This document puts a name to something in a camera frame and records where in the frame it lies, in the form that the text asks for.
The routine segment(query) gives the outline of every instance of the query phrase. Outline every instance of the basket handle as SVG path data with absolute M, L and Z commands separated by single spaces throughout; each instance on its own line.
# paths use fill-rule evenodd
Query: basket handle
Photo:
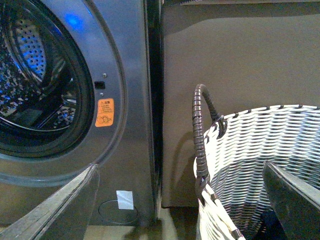
M 208 88 L 204 84 L 198 84 L 194 90 L 193 103 L 192 103 L 192 125 L 193 125 L 193 142 L 196 156 L 196 182 L 195 192 L 197 197 L 202 201 L 202 190 L 210 180 L 207 156 L 205 149 L 205 138 L 204 138 L 204 123 L 202 115 L 202 96 L 206 101 L 209 108 L 212 124 L 218 122 L 219 124 L 219 135 L 218 139 L 221 138 L 227 130 L 227 122 L 224 121 L 224 116 L 220 115 L 214 106 L 213 98 L 208 91 Z

